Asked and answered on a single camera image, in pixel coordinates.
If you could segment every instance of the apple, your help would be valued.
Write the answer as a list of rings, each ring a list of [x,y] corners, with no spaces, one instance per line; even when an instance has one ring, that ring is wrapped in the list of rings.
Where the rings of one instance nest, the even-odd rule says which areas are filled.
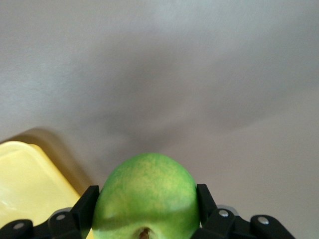
[[[159,153],[136,155],[110,174],[92,224],[94,239],[189,239],[197,228],[194,179]]]

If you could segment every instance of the white surface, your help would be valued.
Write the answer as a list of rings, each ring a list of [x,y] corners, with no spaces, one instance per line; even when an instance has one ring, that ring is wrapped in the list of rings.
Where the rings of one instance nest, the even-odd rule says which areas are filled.
[[[0,140],[49,131],[99,185],[165,153],[244,219],[317,239],[318,16],[316,0],[2,0]]]

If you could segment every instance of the green apple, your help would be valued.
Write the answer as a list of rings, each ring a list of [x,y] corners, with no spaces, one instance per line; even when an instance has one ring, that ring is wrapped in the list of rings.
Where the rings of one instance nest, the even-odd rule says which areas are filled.
[[[189,239],[197,228],[194,179],[158,153],[134,156],[110,174],[92,225],[94,239]]]

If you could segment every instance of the yellow container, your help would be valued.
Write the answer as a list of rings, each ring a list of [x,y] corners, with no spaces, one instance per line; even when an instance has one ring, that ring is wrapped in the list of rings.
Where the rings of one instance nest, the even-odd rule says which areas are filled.
[[[36,226],[79,198],[40,147],[0,144],[0,228],[17,219],[30,219]]]

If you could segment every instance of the apple calyx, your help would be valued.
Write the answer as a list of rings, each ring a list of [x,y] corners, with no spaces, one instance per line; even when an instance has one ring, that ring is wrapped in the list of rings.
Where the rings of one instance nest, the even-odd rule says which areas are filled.
[[[139,235],[139,239],[150,239],[149,232],[150,232],[149,228],[144,228]]]

